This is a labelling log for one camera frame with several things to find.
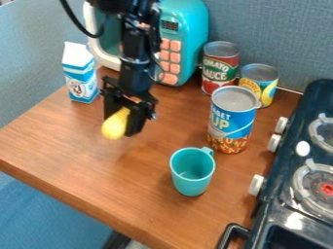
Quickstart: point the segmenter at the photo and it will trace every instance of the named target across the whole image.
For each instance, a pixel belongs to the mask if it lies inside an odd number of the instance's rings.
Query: toy microwave
[[[201,62],[201,51],[208,38],[208,12],[202,0],[164,0],[161,3],[160,63],[157,77],[163,84],[178,87],[186,83]],[[86,26],[92,33],[103,19],[103,14],[85,3]],[[89,38],[95,60],[108,68],[120,70],[120,23],[110,17],[105,33],[99,39]]]

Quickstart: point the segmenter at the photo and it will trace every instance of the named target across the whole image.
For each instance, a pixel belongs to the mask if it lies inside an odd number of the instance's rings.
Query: ceramic cup
[[[181,149],[171,156],[169,166],[176,190],[185,196],[199,196],[215,171],[213,151],[207,147]]]

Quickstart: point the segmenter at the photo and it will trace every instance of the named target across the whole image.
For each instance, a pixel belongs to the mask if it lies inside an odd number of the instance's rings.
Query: blue floor
[[[112,230],[0,172],[1,249],[98,249]]]

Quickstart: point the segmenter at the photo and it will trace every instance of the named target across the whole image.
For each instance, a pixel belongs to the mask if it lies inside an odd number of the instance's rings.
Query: cup handle
[[[211,150],[211,149],[208,148],[208,147],[202,147],[202,151],[204,151],[205,153],[209,154],[210,156],[213,156],[213,155],[214,155],[214,151]]]

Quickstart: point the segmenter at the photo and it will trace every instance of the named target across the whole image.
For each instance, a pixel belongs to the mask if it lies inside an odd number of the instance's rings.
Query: can lid
[[[236,86],[215,90],[212,101],[221,109],[230,112],[246,112],[261,107],[260,101],[252,91]]]
[[[240,54],[240,50],[235,44],[221,41],[206,44],[203,51],[204,55],[223,58],[234,57]]]
[[[254,63],[245,65],[240,75],[256,82],[270,82],[278,78],[278,71],[272,66]]]

